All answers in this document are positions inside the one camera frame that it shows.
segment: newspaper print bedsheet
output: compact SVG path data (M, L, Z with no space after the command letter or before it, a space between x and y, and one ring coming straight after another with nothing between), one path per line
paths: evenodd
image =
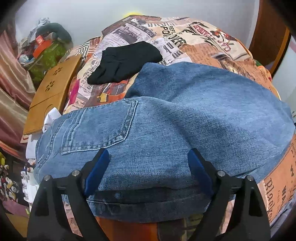
M124 98L136 75L120 83L103 85L89 85L87 78L99 66L102 51L107 47L119 47L139 41L149 42L160 51L163 60L159 64L167 66L186 61L223 68L257 82L279 97L271 83L269 71L263 66L256 66L252 54L239 40L207 22L191 18L133 15L107 27L102 34L103 37L100 38L98 45L95 43L98 39L93 40L92 45L90 44L93 49L88 51L84 67L71 82L69 101L64 113ZM69 57L72 56L71 54L77 54L78 51L79 48L73 50ZM258 185L270 222L289 202L296 188L294 184L296 175L290 173L293 168L296 168L296 157L293 153L295 145L296 138L294 137L280 164ZM232 208L233 201L228 204L224 221L221 224L221 232L225 232ZM68 204L65 209L73 232L81 235ZM123 223L96 218L111 241L143 240L145 237L147 240L155 241L187 240L200 222L202 214L175 221L149 224Z

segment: curtain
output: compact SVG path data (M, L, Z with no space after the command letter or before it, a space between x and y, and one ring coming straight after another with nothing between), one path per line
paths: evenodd
M23 128L35 88L29 73L17 60L14 21L0 35L0 147L25 160Z

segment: jeans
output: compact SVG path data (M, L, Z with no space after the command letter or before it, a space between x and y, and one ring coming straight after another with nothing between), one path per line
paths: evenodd
M67 176L107 148L110 164L88 198L94 215L178 219L209 203L188 167L191 148L216 169L260 182L294 129L288 105L245 77L201 64L146 63L125 99L56 119L38 140L34 175L39 182Z

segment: blue gripper pad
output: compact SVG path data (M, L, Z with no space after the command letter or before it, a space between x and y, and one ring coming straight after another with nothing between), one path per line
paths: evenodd
M109 153L106 149L98 158L98 161L85 181L84 195L86 197L94 194L94 192L98 189L98 186L100 185L104 173L110 163Z
M201 191L211 197L214 194L212 179L192 149L188 152L187 156L191 175L198 181Z

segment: metal screw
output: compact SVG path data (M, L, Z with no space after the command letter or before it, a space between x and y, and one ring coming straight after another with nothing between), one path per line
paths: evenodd
M220 177L224 177L226 173L224 171L220 170L220 171L217 172L217 174Z
M248 179L249 181L254 181L254 178L253 178L253 176L251 176L251 175L247 175L247 179Z
M48 181L49 179L51 179L51 177L52 177L51 175L45 175L43 179L44 181Z
M79 175L79 173L80 173L80 171L75 170L75 171L72 172L72 176L76 177L76 176Z

